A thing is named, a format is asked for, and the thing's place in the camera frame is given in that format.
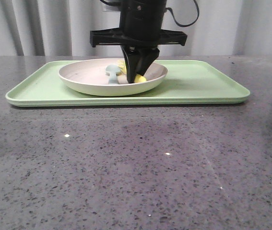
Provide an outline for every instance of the white plate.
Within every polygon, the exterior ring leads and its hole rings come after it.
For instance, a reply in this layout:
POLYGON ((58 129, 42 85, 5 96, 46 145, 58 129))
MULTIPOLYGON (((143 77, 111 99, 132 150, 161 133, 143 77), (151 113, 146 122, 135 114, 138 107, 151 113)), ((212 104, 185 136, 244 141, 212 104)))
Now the white plate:
POLYGON ((155 88, 165 78, 166 67, 153 63, 145 73, 146 82, 128 84, 126 75, 118 75, 119 84, 108 85, 106 67, 117 64, 115 58, 92 59, 68 64, 59 70, 59 76, 71 89, 97 96, 125 96, 155 88))

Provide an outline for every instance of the spoon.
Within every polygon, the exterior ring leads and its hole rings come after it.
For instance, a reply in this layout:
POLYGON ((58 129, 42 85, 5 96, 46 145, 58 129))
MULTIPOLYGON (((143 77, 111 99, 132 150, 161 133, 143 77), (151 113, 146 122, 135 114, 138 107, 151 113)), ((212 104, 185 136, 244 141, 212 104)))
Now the spoon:
POLYGON ((121 69, 116 65, 109 65, 106 67, 106 73, 109 73, 108 85, 117 85, 117 74, 121 72, 121 69))

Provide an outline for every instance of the green tray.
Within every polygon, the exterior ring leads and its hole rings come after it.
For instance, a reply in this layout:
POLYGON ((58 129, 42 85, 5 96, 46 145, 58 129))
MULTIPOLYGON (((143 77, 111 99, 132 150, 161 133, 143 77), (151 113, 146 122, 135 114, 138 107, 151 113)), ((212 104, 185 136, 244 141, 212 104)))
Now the green tray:
POLYGON ((59 78, 61 67, 76 61, 45 64, 6 94, 19 107, 148 105, 148 104, 236 104, 250 91, 203 61, 157 60, 168 69, 165 80, 147 92, 123 96, 91 96, 71 90, 59 78))

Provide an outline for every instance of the gray speckled countertop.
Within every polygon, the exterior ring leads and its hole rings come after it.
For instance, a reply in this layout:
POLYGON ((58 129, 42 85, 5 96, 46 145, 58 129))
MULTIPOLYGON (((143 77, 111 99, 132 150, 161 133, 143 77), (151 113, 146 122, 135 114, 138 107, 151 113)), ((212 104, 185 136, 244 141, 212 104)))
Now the gray speckled countertop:
POLYGON ((0 57, 0 230, 272 229, 272 56, 181 58, 210 63, 251 96, 20 109, 5 93, 72 57, 0 57))

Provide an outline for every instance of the yellow food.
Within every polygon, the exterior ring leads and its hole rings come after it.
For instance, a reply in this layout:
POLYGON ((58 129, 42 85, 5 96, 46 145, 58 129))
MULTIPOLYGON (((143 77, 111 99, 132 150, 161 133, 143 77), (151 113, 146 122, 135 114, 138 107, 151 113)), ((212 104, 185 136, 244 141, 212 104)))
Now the yellow food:
MULTIPOLYGON (((121 73, 123 74, 127 74, 127 70, 126 70, 126 65, 125 65, 125 61, 123 60, 119 60, 117 61, 117 65, 118 67, 121 69, 121 73)), ((135 77, 135 83, 140 83, 140 82, 145 82, 147 81, 146 78, 140 74, 137 74, 135 77)))

